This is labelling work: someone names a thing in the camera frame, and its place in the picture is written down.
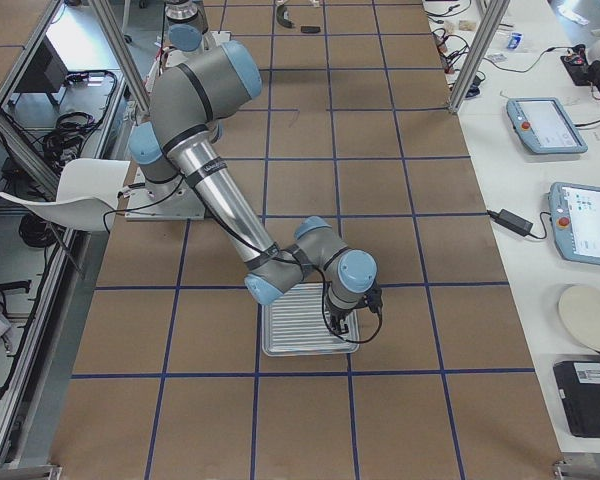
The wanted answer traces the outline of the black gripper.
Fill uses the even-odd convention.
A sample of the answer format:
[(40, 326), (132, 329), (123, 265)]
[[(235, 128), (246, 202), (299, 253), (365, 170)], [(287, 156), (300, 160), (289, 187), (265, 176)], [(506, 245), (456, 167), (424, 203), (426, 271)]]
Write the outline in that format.
[(328, 322), (331, 332), (333, 334), (338, 334), (340, 324), (340, 335), (347, 335), (349, 333), (349, 327), (345, 318), (358, 307), (358, 302), (352, 305), (339, 305), (333, 301), (328, 294), (326, 294), (325, 308), (328, 314)]

